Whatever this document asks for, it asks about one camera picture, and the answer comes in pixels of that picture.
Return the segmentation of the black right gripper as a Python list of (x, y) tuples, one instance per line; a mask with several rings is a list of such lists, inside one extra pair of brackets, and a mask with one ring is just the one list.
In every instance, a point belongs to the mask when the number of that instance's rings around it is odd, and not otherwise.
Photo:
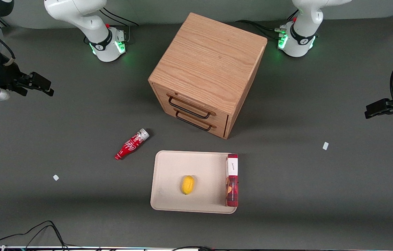
[(26, 96), (28, 89), (42, 90), (52, 97), (54, 90), (50, 88), (51, 81), (36, 72), (24, 74), (15, 63), (4, 66), (0, 63), (0, 97), (10, 97), (10, 92)]

